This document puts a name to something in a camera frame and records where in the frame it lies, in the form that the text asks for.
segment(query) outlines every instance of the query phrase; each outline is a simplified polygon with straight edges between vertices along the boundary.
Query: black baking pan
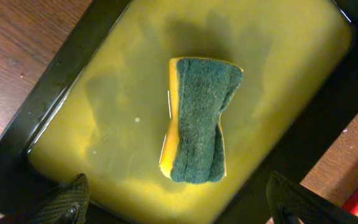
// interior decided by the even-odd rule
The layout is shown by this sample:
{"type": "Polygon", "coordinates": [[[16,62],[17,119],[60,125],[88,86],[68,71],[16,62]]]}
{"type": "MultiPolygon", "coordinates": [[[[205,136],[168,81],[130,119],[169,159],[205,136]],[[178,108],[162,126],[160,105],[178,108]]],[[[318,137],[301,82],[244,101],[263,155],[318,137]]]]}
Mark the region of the black baking pan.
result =
{"type": "MultiPolygon", "coordinates": [[[[0,137],[1,213],[11,213],[58,184],[30,168],[27,150],[129,2],[100,0],[89,6],[3,132],[0,137]]],[[[216,223],[266,222],[270,212],[265,188],[271,171],[278,171],[292,182],[300,182],[357,114],[358,0],[335,3],[354,27],[351,51],[218,216],[216,223]]],[[[87,222],[126,221],[90,205],[87,222]]]]}

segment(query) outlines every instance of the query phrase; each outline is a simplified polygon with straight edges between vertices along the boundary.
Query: sponge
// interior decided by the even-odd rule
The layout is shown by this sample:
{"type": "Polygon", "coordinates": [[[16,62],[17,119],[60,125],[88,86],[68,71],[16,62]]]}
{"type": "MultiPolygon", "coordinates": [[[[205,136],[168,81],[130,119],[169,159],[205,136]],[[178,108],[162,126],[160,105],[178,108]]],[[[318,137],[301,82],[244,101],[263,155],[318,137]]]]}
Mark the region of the sponge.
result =
{"type": "Polygon", "coordinates": [[[160,168],[175,182],[217,182],[226,175],[221,114],[239,87],[243,69],[220,60],[173,58],[170,124],[160,168]]]}

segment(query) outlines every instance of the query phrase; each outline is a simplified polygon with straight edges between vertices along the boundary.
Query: yellow sponge side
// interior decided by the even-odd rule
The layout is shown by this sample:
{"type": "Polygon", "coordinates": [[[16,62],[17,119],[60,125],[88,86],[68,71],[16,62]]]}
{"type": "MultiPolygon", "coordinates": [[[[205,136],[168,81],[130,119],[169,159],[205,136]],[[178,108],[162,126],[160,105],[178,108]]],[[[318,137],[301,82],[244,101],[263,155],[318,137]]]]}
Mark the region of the yellow sponge side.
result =
{"type": "Polygon", "coordinates": [[[169,99],[171,121],[168,127],[167,138],[163,147],[160,169],[165,177],[171,178],[171,171],[179,145],[179,78],[177,63],[180,58],[169,60],[169,99]]]}

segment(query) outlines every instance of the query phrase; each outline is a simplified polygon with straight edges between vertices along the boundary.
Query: liquid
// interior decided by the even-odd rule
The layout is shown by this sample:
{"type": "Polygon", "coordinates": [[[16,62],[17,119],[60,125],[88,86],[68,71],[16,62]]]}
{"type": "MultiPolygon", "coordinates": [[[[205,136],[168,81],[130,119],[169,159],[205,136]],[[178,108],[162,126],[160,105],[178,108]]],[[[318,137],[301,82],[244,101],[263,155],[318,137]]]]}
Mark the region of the liquid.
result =
{"type": "Polygon", "coordinates": [[[84,172],[92,200],[131,220],[211,223],[351,39],[347,21],[327,0],[133,0],[30,161],[54,180],[84,172]],[[219,183],[178,184],[158,168],[169,122],[168,60],[180,56],[244,68],[222,116],[227,176],[219,183]]]}

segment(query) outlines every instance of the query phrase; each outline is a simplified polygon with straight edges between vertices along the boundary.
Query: yellow liquid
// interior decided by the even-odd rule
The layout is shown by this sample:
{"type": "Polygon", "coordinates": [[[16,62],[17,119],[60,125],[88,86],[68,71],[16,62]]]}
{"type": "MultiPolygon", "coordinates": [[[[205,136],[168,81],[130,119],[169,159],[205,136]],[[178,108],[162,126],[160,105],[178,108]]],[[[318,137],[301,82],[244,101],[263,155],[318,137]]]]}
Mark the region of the yellow liquid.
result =
{"type": "Polygon", "coordinates": [[[351,39],[347,21],[327,0],[133,0],[30,161],[54,180],[84,172],[93,201],[131,220],[211,223],[351,39]],[[181,56],[244,68],[222,116],[227,176],[219,183],[178,184],[158,168],[169,122],[168,60],[181,56]]]}

